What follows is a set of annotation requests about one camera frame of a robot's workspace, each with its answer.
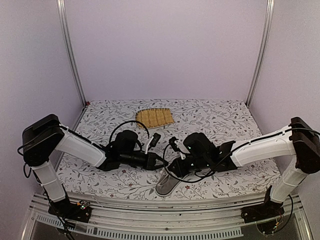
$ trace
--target ventilation grille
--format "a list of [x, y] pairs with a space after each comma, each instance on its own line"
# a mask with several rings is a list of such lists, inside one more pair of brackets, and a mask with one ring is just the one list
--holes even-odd
[[[44, 214], [37, 214], [36, 220], [38, 222], [63, 229], [61, 222], [54, 216], [47, 216]], [[230, 228], [226, 230], [200, 232], [200, 233], [136, 233], [136, 232], [121, 232], [113, 231], [101, 227], [81, 226], [81, 230], [77, 228], [74, 232], [79, 234], [86, 234], [90, 236], [100, 237], [108, 240], [223, 240], [234, 239], [242, 237], [240, 227]]]

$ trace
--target white wall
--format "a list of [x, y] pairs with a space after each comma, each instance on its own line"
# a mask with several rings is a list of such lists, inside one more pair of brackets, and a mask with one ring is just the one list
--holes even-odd
[[246, 98], [265, 0], [65, 4], [89, 100]]
[[72, 125], [80, 113], [57, 2], [0, 5], [0, 239], [16, 240], [36, 189], [16, 152], [22, 131], [50, 113]]
[[[270, 38], [251, 112], [264, 133], [301, 117], [320, 130], [320, 4], [276, 1]], [[288, 162], [279, 162], [283, 170]], [[314, 239], [320, 239], [320, 172], [310, 175], [299, 195]]]

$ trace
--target yellow tan object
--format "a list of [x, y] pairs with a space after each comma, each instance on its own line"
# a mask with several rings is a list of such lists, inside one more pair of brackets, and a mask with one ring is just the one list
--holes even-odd
[[148, 129], [173, 124], [175, 121], [169, 108], [149, 108], [136, 113], [135, 120], [143, 123]]

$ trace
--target floral pattern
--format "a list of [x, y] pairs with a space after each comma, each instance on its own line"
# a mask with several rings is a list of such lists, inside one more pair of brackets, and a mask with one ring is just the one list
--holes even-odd
[[[261, 135], [242, 101], [199, 99], [92, 101], [76, 132], [105, 146], [114, 128], [124, 121], [134, 120], [139, 110], [148, 108], [169, 108], [175, 121], [149, 130], [151, 135], [154, 132], [161, 134], [157, 146], [151, 150], [160, 156], [172, 136], [182, 142], [189, 134], [202, 132], [218, 146], [227, 141]], [[145, 130], [135, 123], [124, 125], [118, 132], [125, 129], [135, 131], [141, 143], [146, 142]], [[176, 157], [172, 150], [165, 155], [169, 162]], [[105, 172], [68, 154], [64, 155], [57, 171], [69, 192], [135, 200], [196, 200], [255, 194], [266, 191], [280, 177], [273, 159], [261, 160], [237, 170], [216, 173], [197, 183], [181, 182], [170, 195], [160, 197], [155, 192], [155, 186], [161, 174], [160, 169], [149, 171], [128, 165]], [[190, 175], [186, 179], [195, 180], [197, 177]]]

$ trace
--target floral tablecloth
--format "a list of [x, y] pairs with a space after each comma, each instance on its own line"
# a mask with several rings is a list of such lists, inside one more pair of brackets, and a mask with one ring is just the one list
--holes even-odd
[[[124, 121], [134, 120], [139, 110], [148, 108], [169, 108], [175, 121], [170, 125], [150, 129], [151, 135], [154, 132], [161, 134], [159, 143], [151, 150], [160, 156], [172, 136], [183, 141], [191, 133], [202, 132], [218, 146], [227, 141], [246, 140], [261, 135], [242, 101], [199, 99], [92, 101], [76, 132], [97, 144], [106, 145], [115, 127]], [[147, 140], [144, 129], [135, 123], [126, 124], [119, 131], [125, 129], [138, 133], [142, 143]], [[167, 161], [175, 157], [176, 153], [167, 151]], [[261, 160], [237, 170], [216, 173], [197, 183], [181, 182], [170, 195], [160, 197], [155, 191], [160, 172], [160, 169], [148, 171], [128, 165], [104, 172], [65, 154], [57, 175], [68, 192], [135, 200], [217, 199], [261, 193], [280, 177], [274, 160]], [[186, 179], [195, 180], [197, 177], [191, 175]]]

